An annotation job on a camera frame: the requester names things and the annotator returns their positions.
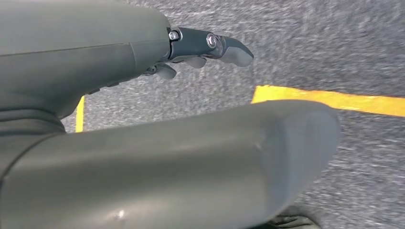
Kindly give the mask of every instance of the yellow line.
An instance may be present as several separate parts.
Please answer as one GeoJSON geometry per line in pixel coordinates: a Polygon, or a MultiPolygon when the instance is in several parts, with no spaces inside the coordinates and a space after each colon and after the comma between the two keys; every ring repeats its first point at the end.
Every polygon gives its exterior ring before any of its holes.
{"type": "Polygon", "coordinates": [[[282,99],[311,100],[337,109],[405,117],[405,98],[304,91],[271,85],[256,87],[252,103],[282,99]]]}
{"type": "Polygon", "coordinates": [[[76,109],[76,132],[83,131],[84,119],[85,119],[85,97],[82,96],[76,109]]]}

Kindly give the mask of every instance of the gray carpet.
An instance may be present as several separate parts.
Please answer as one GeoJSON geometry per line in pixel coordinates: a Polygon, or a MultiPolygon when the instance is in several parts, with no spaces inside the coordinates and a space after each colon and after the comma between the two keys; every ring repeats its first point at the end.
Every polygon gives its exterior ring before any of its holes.
{"type": "MultiPolygon", "coordinates": [[[[246,69],[176,65],[172,81],[140,77],[86,97],[85,129],[134,125],[250,103],[256,85],[405,97],[402,0],[135,0],[173,25],[241,39],[246,69]]],[[[289,212],[323,229],[403,229],[405,118],[339,111],[338,154],[289,212]]],[[[64,121],[74,130],[74,118],[64,121]]]]}

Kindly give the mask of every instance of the gray padded surface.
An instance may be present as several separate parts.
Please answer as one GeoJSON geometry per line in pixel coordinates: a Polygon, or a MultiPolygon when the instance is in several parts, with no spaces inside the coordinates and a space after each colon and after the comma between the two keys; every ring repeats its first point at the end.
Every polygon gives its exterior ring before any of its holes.
{"type": "MultiPolygon", "coordinates": [[[[172,24],[241,39],[254,65],[176,65],[172,81],[141,77],[103,89],[86,99],[87,130],[246,104],[261,84],[405,97],[402,0],[131,2],[162,10],[172,24]]],[[[352,111],[340,118],[339,153],[294,205],[325,229],[402,229],[405,119],[352,111]]]]}

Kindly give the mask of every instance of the carpeted floor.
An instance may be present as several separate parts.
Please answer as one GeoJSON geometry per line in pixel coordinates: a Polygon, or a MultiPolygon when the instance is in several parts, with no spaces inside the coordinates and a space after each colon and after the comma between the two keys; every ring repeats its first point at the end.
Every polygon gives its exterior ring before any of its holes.
{"type": "MultiPolygon", "coordinates": [[[[140,77],[86,97],[85,130],[201,114],[250,103],[272,84],[405,97],[402,0],[134,0],[173,25],[241,39],[256,55],[241,69],[177,65],[172,81],[140,77]]],[[[339,111],[344,136],[325,172],[289,208],[323,229],[403,229],[405,118],[339,111]]],[[[64,120],[74,130],[74,117],[64,120]]]]}

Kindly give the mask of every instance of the gray plastic casing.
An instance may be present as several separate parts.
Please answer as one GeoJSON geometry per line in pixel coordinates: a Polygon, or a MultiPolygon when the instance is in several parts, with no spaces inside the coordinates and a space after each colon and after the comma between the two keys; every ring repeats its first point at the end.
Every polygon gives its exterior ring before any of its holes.
{"type": "Polygon", "coordinates": [[[81,95],[164,59],[168,27],[157,10],[125,4],[0,1],[0,107],[66,117],[81,95]]]}
{"type": "Polygon", "coordinates": [[[0,228],[250,228],[320,174],[339,136],[333,109],[272,101],[125,128],[0,138],[5,154],[35,142],[3,180],[0,228]]]}

